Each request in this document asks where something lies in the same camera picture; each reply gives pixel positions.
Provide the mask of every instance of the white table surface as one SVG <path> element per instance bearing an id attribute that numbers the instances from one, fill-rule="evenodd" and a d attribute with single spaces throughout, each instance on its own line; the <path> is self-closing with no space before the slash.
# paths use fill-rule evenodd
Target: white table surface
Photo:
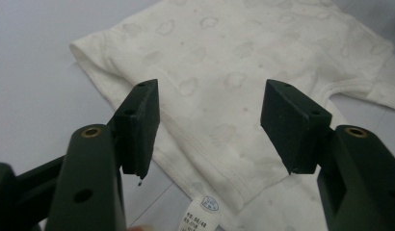
<path id="1" fill-rule="evenodd" d="M 158 0 L 0 0 L 0 162 L 18 175 L 66 153 L 71 134 L 107 123 L 113 110 L 69 52 L 71 41 L 108 29 Z M 333 102 L 351 124 L 395 155 L 395 111 L 343 95 Z M 154 162 L 141 187 L 123 176 L 127 224 L 175 230 L 190 199 Z"/>

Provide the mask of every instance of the white garment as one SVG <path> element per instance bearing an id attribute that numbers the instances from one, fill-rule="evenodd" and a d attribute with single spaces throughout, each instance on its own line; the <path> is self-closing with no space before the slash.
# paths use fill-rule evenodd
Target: white garment
<path id="1" fill-rule="evenodd" d="M 154 160 L 192 199 L 215 197 L 226 230 L 324 230 L 314 175 L 290 176 L 260 127 L 267 79 L 342 116 L 338 92 L 395 108 L 392 45 L 329 0 L 164 0 L 71 44 L 116 109 L 159 80 Z"/>

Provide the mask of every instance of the clothing tag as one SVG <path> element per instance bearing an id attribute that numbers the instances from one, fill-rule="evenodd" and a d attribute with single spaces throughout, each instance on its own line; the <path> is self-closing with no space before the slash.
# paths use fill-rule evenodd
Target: clothing tag
<path id="1" fill-rule="evenodd" d="M 218 203 L 210 196 L 204 197 L 200 204 L 194 200 L 179 222 L 177 230 L 215 231 L 219 225 L 219 218 L 216 215 L 216 211 L 218 210 Z"/>

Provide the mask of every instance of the brass screw hole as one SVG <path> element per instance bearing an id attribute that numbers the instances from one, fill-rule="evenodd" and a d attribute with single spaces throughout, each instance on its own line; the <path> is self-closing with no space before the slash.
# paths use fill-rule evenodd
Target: brass screw hole
<path id="1" fill-rule="evenodd" d="M 91 127 L 91 128 L 88 128 L 88 129 L 84 130 L 81 133 L 81 136 L 83 138 L 93 138 L 93 137 L 98 136 L 99 134 L 101 134 L 101 129 L 100 128 Z"/>
<path id="2" fill-rule="evenodd" d="M 355 127 L 346 128 L 345 132 L 347 132 L 349 135 L 354 136 L 356 138 L 367 138 L 368 137 L 368 133 L 366 133 L 362 129 L 355 128 Z"/>

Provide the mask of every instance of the white fabric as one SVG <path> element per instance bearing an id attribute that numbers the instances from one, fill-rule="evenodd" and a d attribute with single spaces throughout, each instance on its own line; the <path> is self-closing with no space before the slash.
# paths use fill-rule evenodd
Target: white fabric
<path id="1" fill-rule="evenodd" d="M 315 176 L 287 177 L 259 125 L 267 79 L 329 108 L 332 126 L 334 93 L 395 108 L 392 45 L 329 0 L 165 0 L 70 48 L 115 109 L 159 80 L 154 160 L 192 199 L 215 197 L 226 230 L 327 228 Z"/>

